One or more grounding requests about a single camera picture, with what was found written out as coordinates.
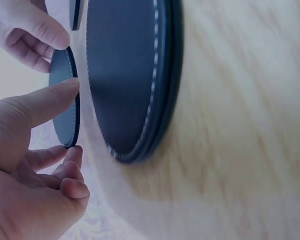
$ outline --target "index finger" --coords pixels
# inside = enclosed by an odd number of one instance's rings
[[[70,78],[20,97],[31,127],[44,124],[66,111],[79,93],[79,80]]]

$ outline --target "white stitching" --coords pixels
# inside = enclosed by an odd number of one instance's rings
[[[87,64],[87,74],[88,74],[88,82],[89,82],[89,86],[91,89],[91,83],[90,83],[90,75],[89,75],[89,63],[88,63],[88,18],[89,18],[89,6],[90,6],[90,0],[88,1],[88,7],[87,7],[87,19],[86,19],[86,35],[85,35],[85,50],[86,50],[86,64]],[[120,154],[118,152],[116,152],[111,146],[110,144],[107,142],[107,139],[105,138],[105,135],[100,127],[100,131],[101,134],[104,138],[105,144],[107,145],[107,148],[109,150],[109,152],[113,155],[113,157],[117,158],[119,157],[120,159],[127,159],[129,158],[137,149],[138,145],[140,144],[140,142],[143,140],[145,133],[146,133],[146,129],[149,123],[149,118],[150,118],[150,114],[152,111],[152,106],[153,106],[153,102],[154,102],[154,95],[155,95],[155,89],[156,89],[156,80],[157,80],[157,72],[158,72],[158,58],[159,58],[159,51],[158,51],[158,45],[159,45],[159,36],[158,36],[158,32],[159,32],[159,10],[158,10],[158,0],[153,0],[153,7],[154,7],[154,20],[155,20],[155,24],[154,24],[154,57],[153,57],[153,71],[152,71],[152,83],[151,83],[151,93],[150,93],[150,100],[149,100],[149,105],[147,107],[147,113],[146,113],[146,117],[144,120],[144,125],[142,128],[142,132],[140,134],[140,138],[138,139],[137,143],[134,145],[133,149],[127,153],[127,154]]]
[[[68,54],[67,50],[64,50],[64,51],[65,51],[65,53],[66,53],[66,56],[67,56],[67,58],[68,58],[68,63],[69,63],[70,74],[71,74],[71,77],[73,78],[73,77],[74,77],[74,75],[73,75],[72,68],[71,68],[71,63],[70,63],[69,54]],[[54,51],[53,51],[53,54],[52,54],[51,63],[50,63],[50,67],[49,67],[49,74],[50,74],[50,72],[51,72],[51,65],[52,65],[52,62],[53,62],[53,60],[54,60],[53,56],[54,56],[55,52],[56,52],[56,50],[54,50]],[[71,136],[71,139],[70,139],[70,143],[71,143],[71,142],[74,140],[74,138],[75,138],[75,125],[76,125],[76,101],[74,101],[74,102],[73,102],[73,109],[74,109],[74,110],[73,110],[73,129],[72,129],[72,136]],[[62,141],[61,141],[61,139],[60,139],[59,135],[57,134],[56,136],[57,136],[57,138],[58,138],[59,142],[60,142],[60,143],[61,143],[61,144],[64,146],[64,144],[62,143]]]

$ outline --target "wood grain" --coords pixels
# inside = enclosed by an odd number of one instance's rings
[[[172,123],[151,161],[108,154],[72,33],[83,146],[121,239],[300,240],[300,0],[184,0]]]

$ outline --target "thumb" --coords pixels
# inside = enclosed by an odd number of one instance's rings
[[[54,49],[63,50],[69,46],[70,36],[66,29],[30,1],[20,4],[13,14],[16,28],[25,30]]]

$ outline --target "coaster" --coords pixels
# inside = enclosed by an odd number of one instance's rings
[[[50,65],[49,86],[60,84],[64,80],[77,77],[76,63],[71,48],[55,50]],[[77,144],[80,128],[79,93],[73,104],[52,121],[60,143],[66,149],[75,146]]]
[[[70,0],[70,27],[72,31],[77,31],[79,28],[79,12],[80,12],[80,0]]]
[[[90,0],[86,50],[93,106],[110,153],[148,159],[173,114],[183,60],[181,0]]]

